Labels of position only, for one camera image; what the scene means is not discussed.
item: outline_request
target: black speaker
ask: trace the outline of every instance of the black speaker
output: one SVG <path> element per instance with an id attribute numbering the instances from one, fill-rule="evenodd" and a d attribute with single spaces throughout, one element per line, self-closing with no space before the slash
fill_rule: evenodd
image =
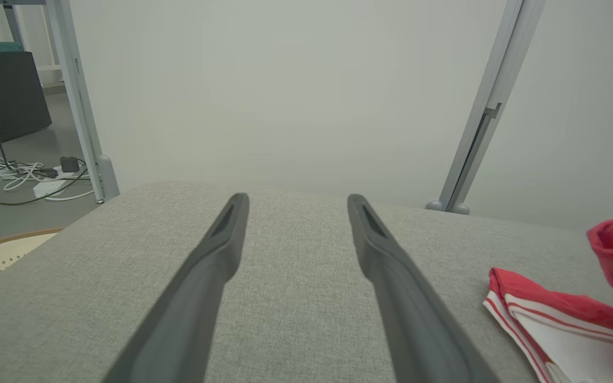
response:
<path id="1" fill-rule="evenodd" d="M 0 52 L 0 139 L 11 140 L 50 124 L 32 54 Z"/>

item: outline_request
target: gray upholstered table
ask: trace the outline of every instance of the gray upholstered table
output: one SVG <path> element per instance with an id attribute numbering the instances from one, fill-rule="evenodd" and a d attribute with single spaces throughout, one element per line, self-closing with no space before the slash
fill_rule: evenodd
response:
<path id="1" fill-rule="evenodd" d="M 98 381 L 237 190 L 134 189 L 0 274 L 0 381 Z M 207 381 L 392 381 L 345 198 L 247 189 L 241 266 L 226 285 Z M 504 382 L 535 381 L 482 307 L 490 267 L 613 304 L 581 232 L 370 201 Z"/>

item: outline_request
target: white wall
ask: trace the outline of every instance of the white wall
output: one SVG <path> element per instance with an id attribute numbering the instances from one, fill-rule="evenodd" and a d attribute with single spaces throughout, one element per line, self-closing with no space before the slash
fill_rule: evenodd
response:
<path id="1" fill-rule="evenodd" d="M 73 0 L 121 190 L 437 199 L 506 0 Z"/>
<path id="2" fill-rule="evenodd" d="M 548 0 L 467 196 L 473 215 L 613 218 L 613 2 Z"/>

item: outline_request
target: red stripe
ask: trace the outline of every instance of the red stripe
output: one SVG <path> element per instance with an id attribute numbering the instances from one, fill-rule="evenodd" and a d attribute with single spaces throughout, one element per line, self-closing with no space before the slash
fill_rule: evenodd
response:
<path id="1" fill-rule="evenodd" d="M 501 321 L 504 324 L 506 324 L 508 329 L 510 329 L 510 331 L 517 337 L 517 339 L 519 339 L 521 346 L 524 349 L 526 349 L 526 351 L 528 351 L 528 354 L 531 356 L 531 360 L 533 361 L 533 363 L 536 364 L 536 368 L 540 372 L 540 375 L 543 376 L 543 379 L 545 379 L 545 381 L 547 381 L 547 383 L 550 383 L 550 381 L 548 380 L 548 374 L 546 374 L 545 371 L 543 371 L 543 369 L 541 368 L 540 364 L 538 364 L 538 360 L 535 358 L 535 356 L 533 356 L 533 352 L 528 347 L 526 347 L 525 342 L 521 339 L 521 337 L 519 336 L 518 332 L 515 331 L 513 329 L 513 327 L 509 324 L 509 322 L 503 317 L 503 314 L 501 313 L 501 311 L 498 310 L 498 308 L 496 307 L 496 305 L 494 305 L 493 301 L 490 298 L 486 298 L 486 302 L 488 302 L 489 305 L 491 305 L 491 307 L 493 307 L 493 310 L 496 311 L 496 313 L 498 314 L 499 317 L 501 317 Z"/>
<path id="2" fill-rule="evenodd" d="M 549 320 L 552 320 L 553 322 L 557 322 L 557 323 L 559 323 L 561 325 L 564 325 L 564 326 L 567 326 L 567 327 L 573 327 L 574 329 L 584 330 L 584 331 L 588 331 L 588 332 L 593 332 L 595 334 L 601 334 L 601 335 L 605 335 L 605 336 L 608 336 L 608 337 L 613 337 L 613 334 L 608 334 L 606 332 L 597 331 L 597 330 L 589 330 L 589 329 L 586 329 L 584 327 L 577 326 L 575 324 L 567 323 L 567 322 L 564 322 L 562 320 L 559 320 L 558 318 L 555 318 L 554 316 L 548 315 L 547 313 L 543 313 L 543 312 L 538 311 L 538 310 L 533 310 L 533 309 L 521 306 L 518 303 L 514 303 L 514 302 L 513 303 L 508 303 L 508 307 L 510 307 L 510 306 L 521 308 L 522 310 L 528 311 L 530 313 L 535 313 L 536 315 L 540 315 L 540 316 L 545 317 L 545 318 L 547 318 Z"/>

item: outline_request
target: white towel with red stripes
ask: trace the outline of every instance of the white towel with red stripes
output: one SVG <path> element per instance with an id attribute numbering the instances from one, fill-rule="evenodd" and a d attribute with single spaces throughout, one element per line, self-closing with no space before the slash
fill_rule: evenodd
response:
<path id="1" fill-rule="evenodd" d="M 613 383 L 613 307 L 491 269 L 484 306 L 542 383 Z"/>

